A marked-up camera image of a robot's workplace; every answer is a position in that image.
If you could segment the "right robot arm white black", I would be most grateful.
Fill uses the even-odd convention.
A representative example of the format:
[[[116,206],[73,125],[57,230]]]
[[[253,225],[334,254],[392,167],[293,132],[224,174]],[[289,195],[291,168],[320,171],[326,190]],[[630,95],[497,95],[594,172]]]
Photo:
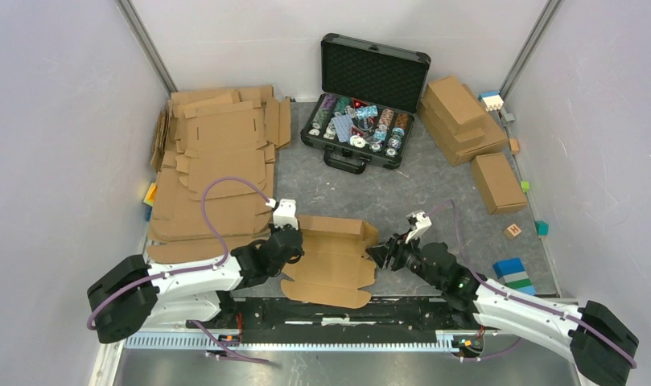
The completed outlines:
[[[461,265],[444,243],[420,245],[394,235],[367,248],[382,269],[408,269],[440,292],[459,328],[495,328],[573,363],[596,385],[625,385],[639,339],[604,304],[574,306],[524,294]]]

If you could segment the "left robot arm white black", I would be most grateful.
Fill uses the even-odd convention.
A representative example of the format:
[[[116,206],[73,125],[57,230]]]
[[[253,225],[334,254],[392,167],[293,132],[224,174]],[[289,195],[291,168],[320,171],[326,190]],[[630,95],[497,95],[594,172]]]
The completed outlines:
[[[237,307],[230,292],[278,276],[303,256],[303,234],[287,225],[265,239],[202,261],[148,264],[143,255],[123,259],[92,284],[87,327],[100,343],[115,343],[143,327],[212,322],[230,326]]]

